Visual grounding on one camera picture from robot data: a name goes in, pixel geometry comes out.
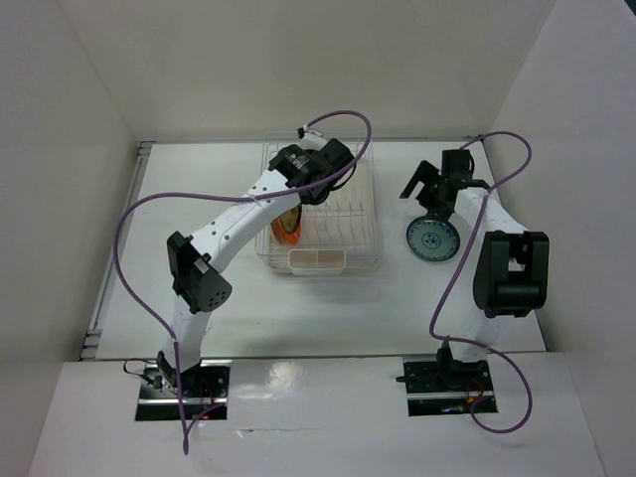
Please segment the yellow patterned plate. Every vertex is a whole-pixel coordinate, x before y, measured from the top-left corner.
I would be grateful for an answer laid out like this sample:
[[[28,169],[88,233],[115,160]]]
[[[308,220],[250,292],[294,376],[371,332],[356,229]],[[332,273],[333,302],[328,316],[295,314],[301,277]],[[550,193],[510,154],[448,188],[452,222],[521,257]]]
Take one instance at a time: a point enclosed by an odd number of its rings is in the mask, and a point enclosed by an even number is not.
[[[282,231],[287,235],[294,235],[301,224],[302,206],[297,205],[294,208],[284,212],[278,217],[278,222]]]

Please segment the blue patterned plate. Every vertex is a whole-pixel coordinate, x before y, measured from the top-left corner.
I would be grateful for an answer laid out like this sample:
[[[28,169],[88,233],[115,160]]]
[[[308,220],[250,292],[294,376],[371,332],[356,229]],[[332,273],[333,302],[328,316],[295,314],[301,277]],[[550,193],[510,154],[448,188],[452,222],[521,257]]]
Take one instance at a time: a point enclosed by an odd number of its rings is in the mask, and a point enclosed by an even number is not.
[[[429,262],[447,261],[460,248],[460,236],[453,224],[427,217],[414,219],[406,228],[405,239],[418,258]]]

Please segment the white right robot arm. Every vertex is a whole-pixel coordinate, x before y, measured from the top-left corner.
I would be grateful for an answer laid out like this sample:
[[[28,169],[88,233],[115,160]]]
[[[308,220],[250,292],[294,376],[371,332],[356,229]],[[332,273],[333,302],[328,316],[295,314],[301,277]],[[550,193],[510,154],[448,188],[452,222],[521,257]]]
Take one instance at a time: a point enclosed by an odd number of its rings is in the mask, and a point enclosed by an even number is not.
[[[439,167],[422,161],[401,192],[414,197],[425,215],[411,221],[406,243],[420,259],[444,262],[459,250],[479,248],[472,294],[480,315],[457,339],[445,337],[436,352],[435,378],[449,391],[458,390],[485,370],[487,350],[516,318],[544,306],[547,300],[550,241],[516,222],[490,194],[487,182],[473,176],[474,161],[466,149],[442,153]],[[458,216],[472,232],[462,246]]]

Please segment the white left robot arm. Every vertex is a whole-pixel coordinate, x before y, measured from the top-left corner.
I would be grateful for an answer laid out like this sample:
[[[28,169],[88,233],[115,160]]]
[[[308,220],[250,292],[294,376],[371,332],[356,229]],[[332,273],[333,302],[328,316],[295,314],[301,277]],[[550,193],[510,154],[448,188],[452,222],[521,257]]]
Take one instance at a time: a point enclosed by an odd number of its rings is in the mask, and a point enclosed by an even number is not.
[[[245,193],[203,228],[167,240],[175,292],[171,327],[176,335],[158,354],[162,385],[175,397],[189,395],[198,382],[201,346],[211,314],[231,296],[223,272],[237,253],[274,219],[299,205],[324,202],[334,181],[298,193],[296,189],[343,170],[354,160],[341,141],[307,132],[280,149]]]

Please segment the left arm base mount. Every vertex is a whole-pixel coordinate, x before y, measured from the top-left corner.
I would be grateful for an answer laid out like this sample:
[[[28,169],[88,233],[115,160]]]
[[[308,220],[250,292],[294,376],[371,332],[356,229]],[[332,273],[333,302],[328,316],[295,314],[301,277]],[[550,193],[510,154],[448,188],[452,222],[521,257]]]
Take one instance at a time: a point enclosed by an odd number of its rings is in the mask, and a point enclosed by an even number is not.
[[[166,380],[155,362],[126,360],[122,371],[141,381],[136,405],[136,421],[172,421],[180,419],[177,390]],[[183,391],[185,418],[201,412],[203,420],[225,420],[228,413],[231,362],[204,360],[194,379]]]

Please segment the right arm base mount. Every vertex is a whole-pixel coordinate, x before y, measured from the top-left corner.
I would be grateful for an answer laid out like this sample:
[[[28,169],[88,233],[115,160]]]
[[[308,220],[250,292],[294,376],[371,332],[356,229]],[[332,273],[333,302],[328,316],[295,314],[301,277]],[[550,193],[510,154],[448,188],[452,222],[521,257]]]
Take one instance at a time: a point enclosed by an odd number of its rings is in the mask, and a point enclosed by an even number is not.
[[[497,413],[490,369],[485,361],[451,364],[441,358],[406,359],[395,381],[404,386],[409,416]]]

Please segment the orange plate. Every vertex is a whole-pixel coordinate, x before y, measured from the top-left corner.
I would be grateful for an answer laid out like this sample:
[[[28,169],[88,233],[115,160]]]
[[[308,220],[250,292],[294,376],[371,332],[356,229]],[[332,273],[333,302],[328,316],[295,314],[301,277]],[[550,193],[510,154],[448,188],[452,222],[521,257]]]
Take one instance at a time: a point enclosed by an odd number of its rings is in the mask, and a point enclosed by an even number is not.
[[[280,222],[272,222],[270,224],[271,232],[275,240],[280,244],[298,245],[302,235],[302,227],[298,226],[295,232],[286,232]]]

